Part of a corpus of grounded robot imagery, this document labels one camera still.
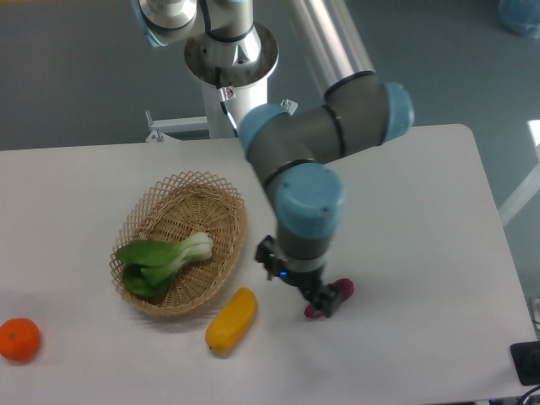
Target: metal stand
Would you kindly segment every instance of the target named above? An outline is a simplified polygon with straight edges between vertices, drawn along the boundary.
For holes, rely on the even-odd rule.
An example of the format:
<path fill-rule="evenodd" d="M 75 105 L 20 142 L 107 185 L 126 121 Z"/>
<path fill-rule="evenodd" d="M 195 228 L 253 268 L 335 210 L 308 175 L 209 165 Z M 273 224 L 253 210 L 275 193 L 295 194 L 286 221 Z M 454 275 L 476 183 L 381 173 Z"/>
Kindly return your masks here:
<path fill-rule="evenodd" d="M 510 194 L 499 208 L 500 222 L 505 227 L 520 210 L 540 191 L 540 124 L 530 121 L 532 141 L 537 150 L 539 163 L 531 170 L 524 181 Z"/>
<path fill-rule="evenodd" d="M 207 131 L 208 120 L 205 116 L 194 116 L 190 118 L 176 118 L 174 120 L 158 120 L 154 121 L 150 115 L 150 111 L 146 110 L 146 119 L 148 121 L 148 129 L 150 134 L 146 137 L 145 142 L 172 142 L 182 140 L 182 132 Z M 173 138 L 167 133 L 180 134 L 179 138 Z M 197 137 L 197 139 L 208 139 L 208 134 Z"/>

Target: black device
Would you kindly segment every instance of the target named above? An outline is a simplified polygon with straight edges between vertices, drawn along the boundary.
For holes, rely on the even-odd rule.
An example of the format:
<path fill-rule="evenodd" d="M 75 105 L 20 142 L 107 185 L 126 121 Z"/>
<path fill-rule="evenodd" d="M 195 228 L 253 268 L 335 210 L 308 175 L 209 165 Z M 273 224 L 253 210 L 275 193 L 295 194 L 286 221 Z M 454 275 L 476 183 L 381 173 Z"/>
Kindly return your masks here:
<path fill-rule="evenodd" d="M 540 385 L 540 342 L 514 343 L 510 346 L 517 376 L 524 386 Z"/>

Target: wicker basket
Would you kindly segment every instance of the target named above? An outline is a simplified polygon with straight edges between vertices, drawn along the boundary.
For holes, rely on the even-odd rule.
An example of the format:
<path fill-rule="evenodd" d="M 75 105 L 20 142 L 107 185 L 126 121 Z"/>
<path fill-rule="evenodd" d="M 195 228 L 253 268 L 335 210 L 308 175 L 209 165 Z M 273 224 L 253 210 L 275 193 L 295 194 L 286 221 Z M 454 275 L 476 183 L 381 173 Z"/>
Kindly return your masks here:
<path fill-rule="evenodd" d="M 225 179 L 186 172 L 159 181 L 138 202 L 120 231 L 111 255 L 112 282 L 121 297 L 153 316 L 182 316 L 208 303 L 223 287 L 246 237 L 246 206 Z M 183 267 L 169 289 L 141 300 L 124 288 L 125 266 L 115 252 L 131 240 L 173 242 L 202 231 L 213 240 L 212 258 Z"/>

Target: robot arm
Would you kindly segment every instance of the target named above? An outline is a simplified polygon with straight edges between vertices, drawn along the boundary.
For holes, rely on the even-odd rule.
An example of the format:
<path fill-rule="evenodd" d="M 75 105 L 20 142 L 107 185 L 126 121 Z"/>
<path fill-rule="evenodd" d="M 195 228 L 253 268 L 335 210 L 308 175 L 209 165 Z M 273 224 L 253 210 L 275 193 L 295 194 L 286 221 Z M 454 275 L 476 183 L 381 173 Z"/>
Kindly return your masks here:
<path fill-rule="evenodd" d="M 382 83 L 344 1 L 287 0 L 293 25 L 326 104 L 298 116 L 261 105 L 246 116 L 240 140 L 278 219 L 256 260 L 268 278 L 297 287 L 330 317 L 341 292 L 321 280 L 326 252 L 344 210 L 344 188 L 325 163 L 403 135 L 413 106 L 400 84 Z"/>
<path fill-rule="evenodd" d="M 224 81 L 239 91 L 245 86 L 238 99 L 251 101 L 247 107 L 240 102 L 233 115 L 241 121 L 246 158 L 278 219 L 276 238 L 261 242 L 256 260 L 268 278 L 297 287 L 315 311 L 330 317 L 341 293 L 321 276 L 343 217 L 345 191 L 324 164 L 403 135 L 413 124 L 413 106 L 400 84 L 377 78 L 344 0 L 284 1 L 325 100 L 295 116 L 256 100 L 253 84 L 270 74 L 278 55 L 270 33 L 254 28 L 252 0 L 133 0 L 133 5 L 154 45 L 191 37 L 186 62 L 203 82 L 219 87 Z M 224 120 L 219 113 L 213 121 Z"/>

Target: gray floor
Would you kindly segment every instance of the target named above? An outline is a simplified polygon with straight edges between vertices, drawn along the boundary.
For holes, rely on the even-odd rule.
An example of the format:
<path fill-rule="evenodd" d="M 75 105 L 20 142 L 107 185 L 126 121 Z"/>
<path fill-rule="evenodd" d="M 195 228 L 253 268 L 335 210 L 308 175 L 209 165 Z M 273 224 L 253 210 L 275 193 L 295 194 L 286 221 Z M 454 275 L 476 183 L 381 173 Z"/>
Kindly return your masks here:
<path fill-rule="evenodd" d="M 280 45 L 270 100 L 319 105 L 284 8 L 255 3 Z M 499 206 L 537 163 L 527 121 L 540 119 L 540 40 L 507 31 L 494 0 L 348 4 L 379 75 L 411 92 L 416 124 L 472 129 Z M 0 150 L 142 142 L 146 109 L 203 115 L 182 53 L 147 46 L 129 0 L 0 3 Z M 526 297 L 540 295 L 540 195 L 506 234 Z"/>

